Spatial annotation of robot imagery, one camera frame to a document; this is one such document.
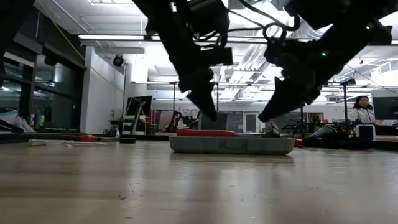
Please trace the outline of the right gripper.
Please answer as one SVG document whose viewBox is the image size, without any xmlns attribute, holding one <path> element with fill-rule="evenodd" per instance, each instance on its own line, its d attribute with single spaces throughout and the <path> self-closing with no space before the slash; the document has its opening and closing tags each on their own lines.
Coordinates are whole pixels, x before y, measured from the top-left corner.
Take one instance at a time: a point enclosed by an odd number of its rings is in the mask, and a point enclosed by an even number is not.
<svg viewBox="0 0 398 224">
<path fill-rule="evenodd" d="M 270 37 L 264 56 L 282 68 L 283 80 L 275 77 L 275 91 L 258 115 L 262 122 L 312 103 L 328 80 L 365 46 L 389 45 L 392 27 L 380 22 L 335 24 L 318 40 L 300 42 Z"/>
</svg>

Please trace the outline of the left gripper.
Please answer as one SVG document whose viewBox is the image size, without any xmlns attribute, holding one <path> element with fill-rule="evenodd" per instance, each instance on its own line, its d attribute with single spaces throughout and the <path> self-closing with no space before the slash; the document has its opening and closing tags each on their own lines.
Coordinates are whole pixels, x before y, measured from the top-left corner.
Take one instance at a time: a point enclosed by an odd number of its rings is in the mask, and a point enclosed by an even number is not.
<svg viewBox="0 0 398 224">
<path fill-rule="evenodd" d="M 207 66 L 180 67 L 178 69 L 178 87 L 181 92 L 190 90 L 187 98 L 210 120 L 216 121 L 217 114 L 210 93 L 214 87 L 214 84 L 210 83 L 213 75 L 212 69 Z"/>
</svg>

